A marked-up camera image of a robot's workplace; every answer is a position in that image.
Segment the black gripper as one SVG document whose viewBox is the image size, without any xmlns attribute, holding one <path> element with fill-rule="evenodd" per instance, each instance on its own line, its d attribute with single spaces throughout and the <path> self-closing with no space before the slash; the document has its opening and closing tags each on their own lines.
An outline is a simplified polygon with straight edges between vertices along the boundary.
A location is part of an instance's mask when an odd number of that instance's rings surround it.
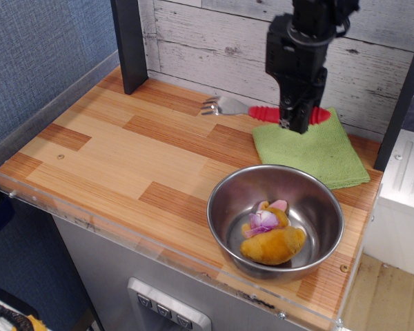
<svg viewBox="0 0 414 331">
<path fill-rule="evenodd" d="M 279 85 L 279 124 L 304 134 L 311 110 L 320 107 L 328 70 L 329 13 L 276 16 L 266 37 L 266 72 Z"/>
</svg>

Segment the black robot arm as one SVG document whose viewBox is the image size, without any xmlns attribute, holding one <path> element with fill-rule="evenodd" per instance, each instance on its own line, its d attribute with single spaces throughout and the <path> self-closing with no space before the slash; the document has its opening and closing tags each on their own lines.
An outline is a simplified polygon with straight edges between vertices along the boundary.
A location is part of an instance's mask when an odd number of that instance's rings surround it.
<svg viewBox="0 0 414 331">
<path fill-rule="evenodd" d="M 266 73 L 279 86 L 279 124 L 304 134 L 320 107 L 328 70 L 328 45 L 350 29 L 358 1 L 293 1 L 277 15 L 266 37 Z"/>
</svg>

